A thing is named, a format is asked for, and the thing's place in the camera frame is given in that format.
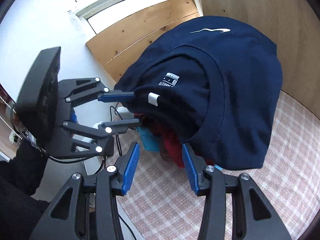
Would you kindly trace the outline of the navy blue sweatshirt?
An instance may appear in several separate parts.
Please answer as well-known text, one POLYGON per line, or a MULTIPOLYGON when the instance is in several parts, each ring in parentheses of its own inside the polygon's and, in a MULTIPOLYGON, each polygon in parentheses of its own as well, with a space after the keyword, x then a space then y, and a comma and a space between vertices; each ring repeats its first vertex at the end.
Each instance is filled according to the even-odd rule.
POLYGON ((173 129, 181 143, 227 170, 261 168, 283 74, 277 46, 254 27, 194 18, 161 35, 116 83, 125 104, 173 129))

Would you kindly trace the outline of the red garment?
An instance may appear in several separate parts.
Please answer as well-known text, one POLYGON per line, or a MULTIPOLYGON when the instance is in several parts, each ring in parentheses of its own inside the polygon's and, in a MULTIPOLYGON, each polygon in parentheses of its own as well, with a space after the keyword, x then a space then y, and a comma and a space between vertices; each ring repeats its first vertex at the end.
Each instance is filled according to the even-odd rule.
POLYGON ((189 142, 199 131, 200 126, 187 114, 175 111, 163 113, 134 112, 143 126, 159 138, 159 152, 164 161, 173 162, 184 168, 182 144, 189 142))

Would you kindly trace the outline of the blue garment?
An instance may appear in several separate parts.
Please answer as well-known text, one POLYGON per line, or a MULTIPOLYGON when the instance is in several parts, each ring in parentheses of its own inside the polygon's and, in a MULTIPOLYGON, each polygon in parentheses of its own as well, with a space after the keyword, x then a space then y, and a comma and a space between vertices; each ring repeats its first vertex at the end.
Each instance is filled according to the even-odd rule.
POLYGON ((153 135, 151 131, 144 126, 138 127, 137 131, 140 135, 140 139, 146 151, 157 152, 157 153, 160 152, 159 137, 156 137, 155 135, 153 135))

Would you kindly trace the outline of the wooden slat headboard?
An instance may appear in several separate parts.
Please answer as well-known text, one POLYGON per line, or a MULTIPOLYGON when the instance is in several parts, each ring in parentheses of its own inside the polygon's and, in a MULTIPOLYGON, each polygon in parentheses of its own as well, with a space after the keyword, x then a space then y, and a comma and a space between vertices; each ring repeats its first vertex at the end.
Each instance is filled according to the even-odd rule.
POLYGON ((199 16, 193 0, 168 0, 127 16, 95 35, 86 45, 117 82, 157 38, 199 16))

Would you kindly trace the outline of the wooden board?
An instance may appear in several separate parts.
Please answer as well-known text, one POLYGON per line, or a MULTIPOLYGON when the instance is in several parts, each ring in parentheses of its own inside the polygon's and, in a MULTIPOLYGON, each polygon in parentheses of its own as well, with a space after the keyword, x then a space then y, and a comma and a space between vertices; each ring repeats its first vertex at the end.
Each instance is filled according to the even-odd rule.
POLYGON ((201 0, 205 15, 245 22, 277 45, 282 90, 319 116, 319 19, 306 0, 201 0))

